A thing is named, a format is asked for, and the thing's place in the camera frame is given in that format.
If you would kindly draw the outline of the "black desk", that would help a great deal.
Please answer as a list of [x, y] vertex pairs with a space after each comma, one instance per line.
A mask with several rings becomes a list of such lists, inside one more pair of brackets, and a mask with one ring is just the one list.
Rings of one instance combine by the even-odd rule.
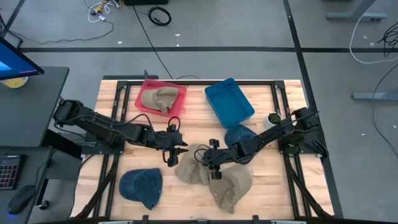
[[38, 147], [70, 69], [45, 67], [20, 88], [0, 84], [0, 147]]

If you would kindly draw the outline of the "black metal table frame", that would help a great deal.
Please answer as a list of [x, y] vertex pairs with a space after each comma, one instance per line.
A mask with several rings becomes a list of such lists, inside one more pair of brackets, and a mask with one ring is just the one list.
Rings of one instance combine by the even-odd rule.
[[[116, 118], [126, 115], [126, 120], [140, 114], [135, 107], [135, 100], [140, 92], [141, 83], [130, 85], [127, 105], [124, 103], [125, 89], [120, 91], [120, 99], [114, 103], [116, 87], [119, 80], [101, 81], [99, 93], [94, 110], [111, 115], [114, 105], [117, 106]], [[182, 127], [180, 132], [183, 140], [191, 144], [207, 144], [209, 139], [218, 139], [222, 148], [226, 130], [220, 125], [211, 106], [205, 98], [205, 88], [217, 81], [211, 80], [163, 80], [175, 82], [187, 88], [186, 99], [180, 114]], [[261, 133], [269, 126], [264, 123], [265, 117], [275, 111], [272, 91], [276, 90], [279, 108], [285, 118], [282, 99], [282, 88], [267, 85], [260, 80], [245, 80], [240, 83], [240, 89], [254, 107], [254, 115], [243, 122], [243, 125], [256, 133]], [[292, 110], [306, 106], [302, 84], [300, 80], [284, 80], [287, 107]], [[102, 155], [92, 157], [80, 171], [75, 190], [75, 203], [71, 216], [83, 210], [89, 199], [94, 194], [100, 179], [100, 170], [103, 163]], [[301, 154], [300, 161], [307, 189], [315, 200], [331, 215], [338, 214], [331, 201], [331, 185], [325, 177], [324, 164], [315, 154]], [[207, 222], [210, 220], [251, 220], [253, 215], [258, 215], [260, 220], [293, 219], [294, 212], [290, 199], [289, 184], [285, 171], [284, 158], [279, 151], [277, 142], [268, 144], [246, 166], [251, 174], [253, 184], [250, 191], [235, 206], [233, 214], [218, 208], [207, 186], [190, 185], [179, 180], [175, 168], [167, 167], [163, 163], [162, 153], [153, 149], [127, 144], [124, 153], [119, 158], [116, 188], [114, 190], [110, 219], [112, 220], [142, 220], [144, 215], [149, 216], [149, 221], [195, 220]], [[164, 181], [163, 192], [159, 203], [152, 210], [148, 210], [140, 202], [133, 202], [122, 198], [118, 185], [121, 176], [134, 169], [159, 168]]]

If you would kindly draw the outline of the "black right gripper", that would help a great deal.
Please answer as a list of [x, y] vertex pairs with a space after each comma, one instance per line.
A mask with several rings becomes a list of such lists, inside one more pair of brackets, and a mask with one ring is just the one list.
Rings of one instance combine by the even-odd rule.
[[220, 142], [217, 139], [210, 139], [209, 144], [212, 149], [207, 150], [203, 155], [203, 165], [208, 166], [213, 180], [221, 180], [222, 173], [220, 165], [234, 162], [240, 163], [241, 155], [237, 146], [231, 146], [227, 149], [218, 149]]

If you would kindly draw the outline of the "white pot with green plant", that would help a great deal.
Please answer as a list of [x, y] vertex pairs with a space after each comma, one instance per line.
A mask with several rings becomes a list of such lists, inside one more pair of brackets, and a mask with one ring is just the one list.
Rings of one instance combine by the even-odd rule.
[[269, 113], [265, 120], [265, 127], [272, 128], [281, 122], [282, 118], [279, 113]]

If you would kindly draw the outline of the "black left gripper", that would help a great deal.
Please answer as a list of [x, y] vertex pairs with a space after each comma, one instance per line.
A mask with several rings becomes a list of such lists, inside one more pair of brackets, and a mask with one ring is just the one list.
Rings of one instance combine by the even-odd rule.
[[168, 133], [167, 131], [153, 132], [154, 142], [153, 148], [156, 150], [166, 149], [169, 152], [174, 152], [175, 155], [179, 155], [184, 152], [188, 152], [188, 149], [182, 149], [178, 146], [188, 146], [182, 140], [182, 134], [179, 131]]

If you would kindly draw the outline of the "computer monitor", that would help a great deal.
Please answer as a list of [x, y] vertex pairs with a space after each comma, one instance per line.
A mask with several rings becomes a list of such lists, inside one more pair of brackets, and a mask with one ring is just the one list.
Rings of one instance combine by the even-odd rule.
[[44, 70], [0, 37], [0, 80], [44, 74]]

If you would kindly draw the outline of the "yellow round bowl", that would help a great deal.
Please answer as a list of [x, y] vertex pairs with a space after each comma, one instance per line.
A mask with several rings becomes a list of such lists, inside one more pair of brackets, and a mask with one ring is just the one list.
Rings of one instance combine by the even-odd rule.
[[29, 80], [29, 77], [11, 78], [7, 80], [0, 80], [0, 83], [7, 86], [8, 88], [20, 88], [25, 85]]

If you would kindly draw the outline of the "blue plastic bin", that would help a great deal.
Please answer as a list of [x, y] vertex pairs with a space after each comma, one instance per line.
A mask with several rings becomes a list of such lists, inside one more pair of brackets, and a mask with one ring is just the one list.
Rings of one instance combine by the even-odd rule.
[[255, 113], [233, 78], [206, 87], [205, 96], [224, 128], [231, 128]]

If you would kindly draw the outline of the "black keyboard with coloured keys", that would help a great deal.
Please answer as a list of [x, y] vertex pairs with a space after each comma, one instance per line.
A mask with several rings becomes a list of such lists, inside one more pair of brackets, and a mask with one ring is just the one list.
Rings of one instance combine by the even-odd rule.
[[19, 181], [25, 155], [0, 156], [0, 190], [14, 190]]

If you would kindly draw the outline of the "tan cap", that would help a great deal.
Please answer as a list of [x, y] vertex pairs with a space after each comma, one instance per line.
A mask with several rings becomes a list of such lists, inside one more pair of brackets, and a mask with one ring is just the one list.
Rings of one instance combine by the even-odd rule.
[[222, 172], [222, 179], [209, 179], [209, 189], [217, 206], [234, 213], [235, 205], [252, 187], [252, 177], [248, 169], [241, 164], [235, 164]]
[[158, 89], [144, 90], [141, 94], [142, 104], [149, 109], [167, 114], [178, 96], [178, 88], [165, 86]]
[[184, 152], [181, 160], [175, 168], [175, 175], [183, 182], [188, 184], [209, 185], [210, 170], [199, 161], [202, 156], [195, 152], [197, 149], [204, 149], [204, 145], [192, 144], [188, 147], [188, 152]]

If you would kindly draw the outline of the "red plastic bin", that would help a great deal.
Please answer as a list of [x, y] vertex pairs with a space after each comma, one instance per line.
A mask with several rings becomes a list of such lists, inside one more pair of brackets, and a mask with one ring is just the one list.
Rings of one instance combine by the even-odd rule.
[[[144, 90], [158, 89], [158, 88], [165, 87], [165, 86], [178, 88], [177, 99], [176, 99], [173, 107], [169, 110], [169, 112], [167, 114], [163, 114], [161, 111], [158, 111], [158, 110], [152, 110], [152, 109], [146, 108], [142, 104], [141, 94]], [[183, 108], [183, 104], [185, 102], [186, 94], [187, 94], [187, 88], [185, 86], [176, 85], [173, 83], [162, 82], [162, 81], [158, 81], [158, 80], [145, 79], [141, 86], [141, 89], [136, 97], [134, 105], [136, 106], [137, 109], [141, 110], [144, 113], [150, 113], [150, 114], [166, 116], [166, 117], [180, 116], [180, 113]]]

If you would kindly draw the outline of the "dark blue cap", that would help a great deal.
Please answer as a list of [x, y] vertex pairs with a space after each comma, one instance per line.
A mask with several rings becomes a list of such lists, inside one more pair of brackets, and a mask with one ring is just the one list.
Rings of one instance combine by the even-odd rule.
[[227, 130], [224, 141], [228, 148], [240, 148], [241, 141], [250, 140], [256, 136], [257, 134], [251, 129], [242, 124], [237, 124]]
[[160, 200], [162, 186], [159, 168], [135, 169], [121, 177], [119, 193], [126, 200], [141, 202], [148, 210], [152, 210]]

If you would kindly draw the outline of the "black computer mouse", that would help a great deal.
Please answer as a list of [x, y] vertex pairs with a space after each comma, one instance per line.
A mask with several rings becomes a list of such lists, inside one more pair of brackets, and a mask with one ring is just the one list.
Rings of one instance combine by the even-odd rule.
[[9, 201], [7, 211], [11, 215], [17, 215], [23, 211], [35, 195], [35, 186], [26, 185], [20, 189]]

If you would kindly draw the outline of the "grey desk leg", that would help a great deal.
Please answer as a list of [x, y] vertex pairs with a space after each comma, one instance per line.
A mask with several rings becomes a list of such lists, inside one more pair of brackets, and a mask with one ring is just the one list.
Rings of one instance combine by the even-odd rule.
[[376, 101], [398, 101], [398, 91], [387, 92], [354, 92], [351, 95], [353, 100], [376, 100]]
[[385, 13], [369, 12], [377, 0], [362, 0], [352, 12], [328, 12], [325, 18], [329, 20], [342, 20], [351, 22], [380, 22], [387, 19]]

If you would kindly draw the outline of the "black box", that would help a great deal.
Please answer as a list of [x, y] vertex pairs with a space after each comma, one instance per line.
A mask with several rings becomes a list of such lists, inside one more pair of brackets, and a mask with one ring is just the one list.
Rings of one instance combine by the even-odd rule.
[[123, 3], [127, 6], [135, 5], [165, 5], [169, 3], [169, 0], [123, 0]]

